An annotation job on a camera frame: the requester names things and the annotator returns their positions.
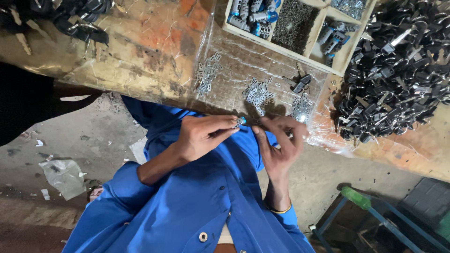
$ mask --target worn table surface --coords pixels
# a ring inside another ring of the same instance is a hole
[[[0,38],[0,59],[30,71],[76,84],[110,90],[142,100],[191,108],[203,113],[242,113],[257,117],[244,103],[242,91],[252,77],[263,81],[274,76],[269,91],[275,104],[268,113],[290,113],[293,98],[281,80],[298,75],[296,62],[221,29],[227,1],[215,7],[208,0],[122,0],[117,8],[95,23],[108,32],[109,47],[72,39],[49,22],[40,22],[56,44],[37,32],[26,34],[33,55],[26,55],[14,36]],[[198,61],[216,51],[224,66],[213,81],[211,92],[194,93],[193,72]],[[311,97],[317,97],[326,73],[313,71]]]
[[[122,0],[118,9],[102,16],[96,24],[110,35],[109,47],[89,43],[59,33],[51,23],[42,22],[56,44],[37,32],[26,35],[33,51],[26,55],[14,36],[0,37],[0,60],[33,72],[54,76],[76,84],[110,90],[142,100],[153,101],[208,114],[245,114],[250,121],[259,117],[246,103],[242,92],[252,77],[263,81],[274,77],[269,91],[275,93],[267,114],[292,112],[296,97],[281,80],[298,75],[296,62],[221,29],[226,0],[218,0],[215,14],[208,0]],[[204,97],[194,93],[193,73],[198,62],[216,51],[222,54],[223,70]],[[309,98],[315,111],[308,129],[309,144],[348,157],[391,164],[400,169],[450,181],[450,110],[440,105],[431,124],[402,136],[378,138],[377,142],[345,142],[330,119],[333,97],[340,92],[340,78],[302,65],[311,74]]]

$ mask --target left hand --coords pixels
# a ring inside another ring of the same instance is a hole
[[[253,126],[260,146],[262,162],[265,170],[273,183],[284,177],[298,155],[303,152],[303,141],[309,135],[306,125],[292,117],[276,117],[273,120],[268,117],[261,118],[262,124],[277,138],[281,148],[277,149],[269,144],[266,133],[257,126]],[[285,131],[291,131],[293,137],[290,139]]]

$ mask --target blue shirt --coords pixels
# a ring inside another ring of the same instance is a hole
[[[147,159],[178,139],[180,120],[194,112],[123,97],[132,116],[149,129]],[[268,133],[269,141],[275,137]],[[200,159],[153,186],[127,162],[86,206],[63,253],[212,253],[226,223],[237,252],[314,252],[293,208],[283,214],[264,204],[256,172],[261,156],[251,128],[241,130]],[[207,234],[201,242],[200,233]]]

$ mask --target small metal pins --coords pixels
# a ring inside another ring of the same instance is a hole
[[[211,57],[206,59],[205,64],[198,63],[197,79],[195,83],[198,82],[198,86],[195,88],[194,92],[198,93],[201,97],[211,91],[211,82],[217,76],[217,70],[224,69],[219,63],[222,55],[216,52]]]
[[[312,102],[308,99],[308,95],[303,93],[301,97],[295,97],[292,102],[292,118],[300,123],[308,122],[312,112]]]
[[[302,54],[319,11],[298,0],[285,0],[275,26],[272,42]]]
[[[274,102],[274,94],[267,91],[268,85],[268,81],[262,82],[256,80],[256,78],[252,78],[250,84],[247,84],[246,89],[242,92],[245,100],[251,103],[261,116],[264,116],[266,114],[264,107],[268,103]]]
[[[238,127],[242,126],[243,124],[245,124],[246,122],[247,122],[247,120],[243,116],[240,116],[236,120],[236,125],[233,128],[238,128]]]
[[[352,18],[360,20],[366,0],[331,0],[330,5]]]

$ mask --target wooden compartment box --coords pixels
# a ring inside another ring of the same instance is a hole
[[[361,35],[364,32],[364,27],[366,26],[370,15],[375,7],[376,0],[367,0],[366,5],[364,7],[364,11],[361,15],[361,20],[356,20],[354,18],[351,18],[350,16],[344,14],[343,12],[329,6],[331,0],[326,0],[325,2],[322,0],[300,0],[304,4],[310,5],[316,9],[319,10],[319,13],[317,14],[317,17],[315,18],[314,24],[310,30],[309,38],[306,43],[305,50],[303,54],[298,54],[296,52],[292,52],[284,47],[281,47],[277,44],[274,44],[271,42],[272,39],[272,33],[275,29],[276,22],[272,23],[272,30],[270,32],[269,38],[263,39],[258,36],[255,36],[249,32],[246,32],[244,30],[241,30],[233,25],[230,25],[227,23],[228,14],[231,10],[231,5],[233,4],[233,0],[228,1],[228,5],[226,8],[226,15],[224,24],[222,26],[222,29],[224,29],[227,32],[230,32],[234,35],[237,35],[239,37],[242,37],[246,40],[253,41],[257,44],[260,44],[263,47],[266,47],[270,50],[273,50],[275,52],[278,52],[280,54],[286,55],[292,59],[295,59],[299,62],[305,63],[311,67],[314,67],[316,69],[334,73],[338,76],[343,77],[345,70],[347,69],[347,66],[350,62],[350,59],[353,55],[353,52],[355,51],[356,45],[358,44],[358,41],[361,38]],[[283,6],[283,0],[281,0],[281,5],[276,9],[276,12],[279,13],[282,6]],[[333,60],[333,67],[330,68],[325,65],[325,55],[322,53],[322,47],[318,43],[316,43],[317,38],[319,37],[320,31],[322,29],[322,24],[324,23],[325,19],[331,19],[336,21],[342,21],[346,23],[352,23],[356,25],[360,25],[360,29],[356,32],[347,32],[347,35],[350,35],[349,41],[342,46],[342,49],[339,50],[336,53],[336,56]]]

